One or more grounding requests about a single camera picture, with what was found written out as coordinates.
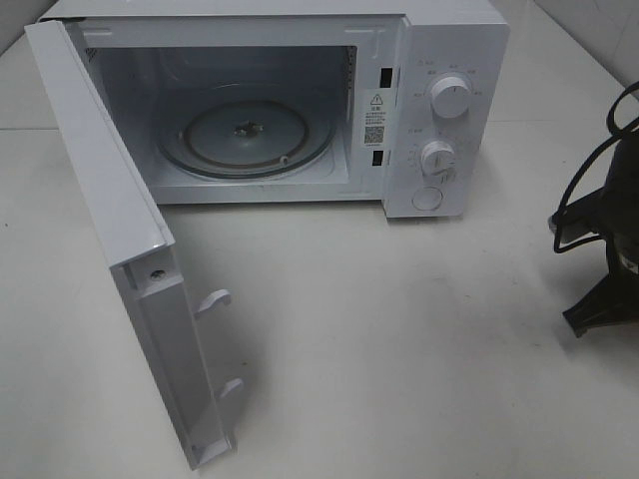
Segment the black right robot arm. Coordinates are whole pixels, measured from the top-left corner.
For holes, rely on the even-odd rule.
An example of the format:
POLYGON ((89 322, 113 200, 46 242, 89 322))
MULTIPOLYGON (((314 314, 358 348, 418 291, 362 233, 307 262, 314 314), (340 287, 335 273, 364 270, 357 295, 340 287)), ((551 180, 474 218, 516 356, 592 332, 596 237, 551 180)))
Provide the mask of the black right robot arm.
POLYGON ((577 337, 638 321, 638 142, 620 141, 605 183, 567 207, 561 245, 594 233, 606 244, 608 273, 563 312, 577 337))

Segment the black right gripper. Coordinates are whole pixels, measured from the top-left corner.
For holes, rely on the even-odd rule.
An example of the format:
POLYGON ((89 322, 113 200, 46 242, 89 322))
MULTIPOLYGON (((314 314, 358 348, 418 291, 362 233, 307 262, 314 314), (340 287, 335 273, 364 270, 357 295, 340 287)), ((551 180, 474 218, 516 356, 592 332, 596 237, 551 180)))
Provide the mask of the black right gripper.
POLYGON ((638 322, 638 220, 598 219, 608 274, 563 312, 576 337, 588 330, 638 322))

